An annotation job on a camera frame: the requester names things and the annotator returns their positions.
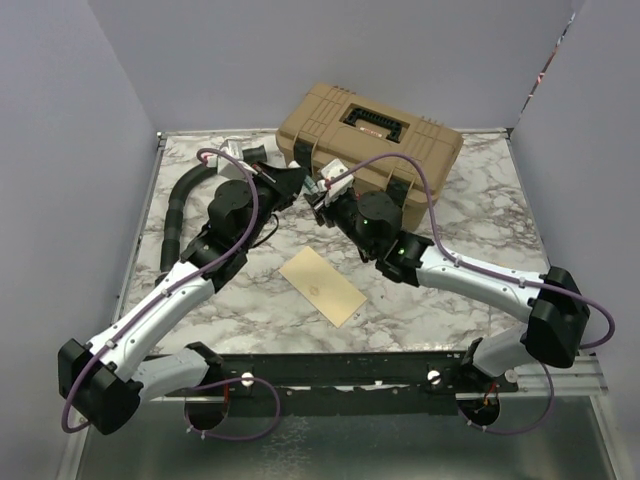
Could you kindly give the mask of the cream paper envelope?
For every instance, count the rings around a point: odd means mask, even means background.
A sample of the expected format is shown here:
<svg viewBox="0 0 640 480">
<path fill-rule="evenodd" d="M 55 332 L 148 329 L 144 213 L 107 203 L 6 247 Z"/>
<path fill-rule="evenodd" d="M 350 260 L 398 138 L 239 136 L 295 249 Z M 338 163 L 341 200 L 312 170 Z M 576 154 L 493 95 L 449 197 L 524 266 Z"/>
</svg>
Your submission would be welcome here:
<svg viewBox="0 0 640 480">
<path fill-rule="evenodd" d="M 287 261 L 279 273 L 333 326 L 340 328 L 366 296 L 311 247 Z"/>
</svg>

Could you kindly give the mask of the green white glue stick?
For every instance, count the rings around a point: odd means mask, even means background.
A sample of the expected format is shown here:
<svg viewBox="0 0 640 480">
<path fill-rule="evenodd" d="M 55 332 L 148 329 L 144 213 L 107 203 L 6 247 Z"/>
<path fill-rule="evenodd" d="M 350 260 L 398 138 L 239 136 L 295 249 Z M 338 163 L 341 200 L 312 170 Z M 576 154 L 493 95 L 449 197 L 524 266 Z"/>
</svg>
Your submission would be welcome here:
<svg viewBox="0 0 640 480">
<path fill-rule="evenodd" d="M 305 192 L 309 194 L 316 194 L 319 192 L 319 187 L 311 176 L 306 176 L 304 179 Z"/>
</svg>

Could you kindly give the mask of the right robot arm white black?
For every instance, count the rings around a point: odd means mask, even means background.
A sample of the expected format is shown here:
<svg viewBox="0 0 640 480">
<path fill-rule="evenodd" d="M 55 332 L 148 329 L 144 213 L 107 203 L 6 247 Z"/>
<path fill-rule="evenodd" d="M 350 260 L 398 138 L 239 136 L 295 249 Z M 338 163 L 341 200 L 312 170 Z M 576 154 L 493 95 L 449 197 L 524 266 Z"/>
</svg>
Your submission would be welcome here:
<svg viewBox="0 0 640 480">
<path fill-rule="evenodd" d="M 459 367 L 467 389 L 481 391 L 507 370 L 533 362 L 573 365 L 590 311 L 568 271 L 510 271 L 486 262 L 470 267 L 461 256 L 444 255 L 433 240 L 404 230 L 399 207 L 384 192 L 356 195 L 347 189 L 334 200 L 327 194 L 305 199 L 319 225 L 338 228 L 385 278 L 453 292 L 518 320 L 518 326 L 468 348 Z"/>
</svg>

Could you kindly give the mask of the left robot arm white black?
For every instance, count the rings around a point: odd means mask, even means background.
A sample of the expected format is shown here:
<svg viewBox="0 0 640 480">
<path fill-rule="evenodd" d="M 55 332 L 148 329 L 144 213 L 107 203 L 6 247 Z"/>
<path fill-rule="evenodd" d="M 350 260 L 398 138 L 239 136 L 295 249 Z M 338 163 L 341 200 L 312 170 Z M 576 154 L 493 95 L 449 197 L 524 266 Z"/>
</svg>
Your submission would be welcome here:
<svg viewBox="0 0 640 480">
<path fill-rule="evenodd" d="M 206 395 L 224 378 L 222 358 L 201 343 L 150 359 L 153 347 L 198 305 L 218 293 L 247 262 L 272 214 L 295 201 L 307 169 L 258 163 L 220 184 L 208 220 L 164 279 L 128 314 L 86 343 L 58 352 L 58 383 L 66 409 L 109 435 L 148 400 L 180 390 Z"/>
</svg>

